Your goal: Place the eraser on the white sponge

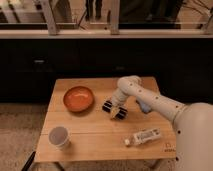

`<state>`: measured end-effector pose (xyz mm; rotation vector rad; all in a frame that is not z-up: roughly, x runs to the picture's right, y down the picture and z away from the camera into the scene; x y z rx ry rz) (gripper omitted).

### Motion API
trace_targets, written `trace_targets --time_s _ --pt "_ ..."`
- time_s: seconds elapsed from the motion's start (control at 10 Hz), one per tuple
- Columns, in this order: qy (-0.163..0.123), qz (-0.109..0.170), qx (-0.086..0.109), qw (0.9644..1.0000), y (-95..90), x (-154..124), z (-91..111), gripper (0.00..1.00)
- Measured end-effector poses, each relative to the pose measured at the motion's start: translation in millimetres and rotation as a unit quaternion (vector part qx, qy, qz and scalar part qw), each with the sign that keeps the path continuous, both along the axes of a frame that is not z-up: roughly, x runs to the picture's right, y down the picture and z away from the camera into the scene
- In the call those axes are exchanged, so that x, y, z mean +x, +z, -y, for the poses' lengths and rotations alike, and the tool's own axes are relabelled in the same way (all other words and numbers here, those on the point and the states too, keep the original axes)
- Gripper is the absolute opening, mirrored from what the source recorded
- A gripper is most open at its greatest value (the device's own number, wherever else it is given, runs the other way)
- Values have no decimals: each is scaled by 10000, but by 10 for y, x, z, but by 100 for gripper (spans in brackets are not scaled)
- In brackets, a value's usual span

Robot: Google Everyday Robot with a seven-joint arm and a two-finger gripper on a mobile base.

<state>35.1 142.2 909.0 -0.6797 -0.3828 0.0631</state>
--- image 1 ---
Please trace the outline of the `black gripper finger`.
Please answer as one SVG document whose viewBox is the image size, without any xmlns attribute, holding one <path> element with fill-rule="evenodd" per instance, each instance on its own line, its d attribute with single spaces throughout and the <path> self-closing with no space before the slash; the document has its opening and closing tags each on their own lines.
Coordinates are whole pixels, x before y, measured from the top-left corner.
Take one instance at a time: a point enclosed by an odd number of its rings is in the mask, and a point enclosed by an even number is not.
<svg viewBox="0 0 213 171">
<path fill-rule="evenodd" d="M 102 105 L 102 110 L 107 113 L 110 113 L 111 109 L 112 109 L 111 101 L 110 100 L 105 101 L 104 104 Z"/>
<path fill-rule="evenodd" d="M 126 115 L 127 115 L 127 110 L 125 108 L 120 107 L 116 117 L 119 119 L 124 119 Z"/>
</svg>

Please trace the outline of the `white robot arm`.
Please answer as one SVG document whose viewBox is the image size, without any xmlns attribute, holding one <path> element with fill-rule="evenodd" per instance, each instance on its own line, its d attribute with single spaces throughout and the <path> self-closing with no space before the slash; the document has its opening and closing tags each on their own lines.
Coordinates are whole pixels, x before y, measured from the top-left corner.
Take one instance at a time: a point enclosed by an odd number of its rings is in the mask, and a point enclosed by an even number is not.
<svg viewBox="0 0 213 171">
<path fill-rule="evenodd" d="M 141 78 L 133 75 L 117 81 L 117 88 L 103 103 L 103 109 L 116 116 L 129 96 L 171 123 L 176 135 L 176 171 L 213 171 L 213 105 L 178 102 L 144 88 Z"/>
</svg>

